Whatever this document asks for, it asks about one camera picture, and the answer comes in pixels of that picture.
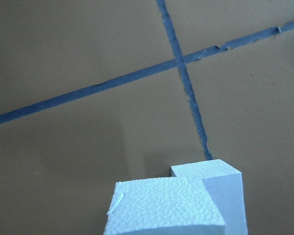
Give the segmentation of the blue block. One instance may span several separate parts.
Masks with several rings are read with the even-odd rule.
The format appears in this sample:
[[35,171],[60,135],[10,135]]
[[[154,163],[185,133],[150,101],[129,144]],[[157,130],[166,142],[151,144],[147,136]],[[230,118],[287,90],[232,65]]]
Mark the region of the blue block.
[[242,173],[223,160],[171,167],[172,176],[201,179],[225,221],[227,235],[248,234]]
[[201,180],[189,177],[117,182],[106,235],[223,235],[226,223]]

